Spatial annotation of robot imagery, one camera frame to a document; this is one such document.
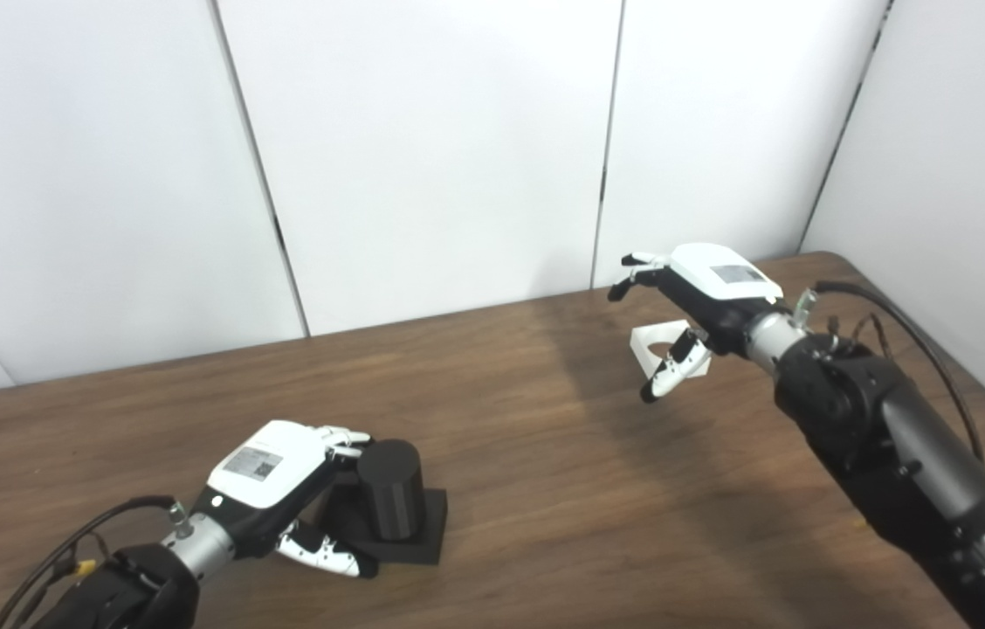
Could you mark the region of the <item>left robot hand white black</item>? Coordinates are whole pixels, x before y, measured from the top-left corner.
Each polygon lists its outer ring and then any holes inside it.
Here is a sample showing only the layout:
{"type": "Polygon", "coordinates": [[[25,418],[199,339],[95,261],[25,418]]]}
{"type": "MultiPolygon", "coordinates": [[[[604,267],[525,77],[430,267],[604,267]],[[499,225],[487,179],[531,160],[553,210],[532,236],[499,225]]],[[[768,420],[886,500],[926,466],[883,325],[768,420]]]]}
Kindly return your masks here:
{"type": "Polygon", "coordinates": [[[372,580],[378,561],[301,519],[312,502],[353,468],[373,438],[331,425],[272,419],[210,471],[194,504],[231,561],[273,552],[309,568],[372,580]]]}

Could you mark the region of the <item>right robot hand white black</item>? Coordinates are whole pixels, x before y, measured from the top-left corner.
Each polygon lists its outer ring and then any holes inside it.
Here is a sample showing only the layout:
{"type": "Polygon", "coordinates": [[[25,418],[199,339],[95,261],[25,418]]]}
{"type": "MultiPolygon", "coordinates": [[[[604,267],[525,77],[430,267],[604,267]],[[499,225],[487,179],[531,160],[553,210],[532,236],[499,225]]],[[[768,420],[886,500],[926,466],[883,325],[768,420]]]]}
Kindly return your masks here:
{"type": "Polygon", "coordinates": [[[691,319],[641,387],[648,404],[675,390],[712,355],[748,359],[756,323],[785,311],[782,287],[723,245],[684,244],[667,255],[632,253],[621,263],[629,273],[610,287],[609,302],[621,301],[635,286],[655,287],[691,319]]]}

